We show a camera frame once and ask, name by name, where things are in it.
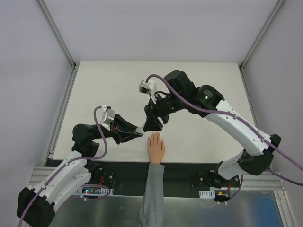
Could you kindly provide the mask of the grey sleeved forearm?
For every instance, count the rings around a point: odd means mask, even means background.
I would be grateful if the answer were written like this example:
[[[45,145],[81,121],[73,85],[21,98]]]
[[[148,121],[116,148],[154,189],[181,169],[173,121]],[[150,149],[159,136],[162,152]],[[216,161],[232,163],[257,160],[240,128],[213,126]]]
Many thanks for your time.
[[[164,166],[149,164],[145,192],[139,210],[139,227],[161,227],[164,216]]]

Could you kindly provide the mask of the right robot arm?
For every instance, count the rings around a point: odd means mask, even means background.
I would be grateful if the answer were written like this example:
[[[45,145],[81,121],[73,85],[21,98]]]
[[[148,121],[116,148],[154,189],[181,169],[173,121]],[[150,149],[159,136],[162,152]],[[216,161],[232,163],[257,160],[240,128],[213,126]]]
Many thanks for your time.
[[[170,114],[186,109],[213,122],[243,147],[238,155],[219,162],[214,172],[203,177],[207,185],[221,188],[235,176],[243,173],[258,176],[269,168],[281,142],[277,134],[269,135],[247,122],[218,90],[210,85],[196,87],[183,71],[172,71],[161,80],[169,89],[164,97],[151,76],[139,85],[139,92],[150,96],[144,108],[144,132],[161,131]]]

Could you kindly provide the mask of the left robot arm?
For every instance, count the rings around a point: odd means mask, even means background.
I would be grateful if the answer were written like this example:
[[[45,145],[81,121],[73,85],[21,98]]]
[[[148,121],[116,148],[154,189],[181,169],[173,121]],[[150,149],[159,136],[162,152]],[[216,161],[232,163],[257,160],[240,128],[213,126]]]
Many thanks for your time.
[[[19,226],[26,222],[32,227],[47,227],[58,209],[81,187],[100,190],[99,198],[107,197],[116,188],[114,170],[97,163],[105,157],[108,145],[101,156],[96,139],[106,142],[113,138],[116,144],[142,137],[143,128],[135,126],[113,110],[103,112],[101,121],[95,124],[77,124],[72,130],[74,142],[67,157],[33,189],[25,187],[18,196],[17,217]]]

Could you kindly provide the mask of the mannequin hand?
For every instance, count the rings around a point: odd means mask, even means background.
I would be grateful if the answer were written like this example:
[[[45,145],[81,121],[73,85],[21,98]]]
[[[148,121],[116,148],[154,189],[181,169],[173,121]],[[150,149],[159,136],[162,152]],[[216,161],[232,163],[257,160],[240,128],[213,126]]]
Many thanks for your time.
[[[147,140],[148,155],[151,163],[161,164],[165,155],[165,144],[159,132],[153,133]]]

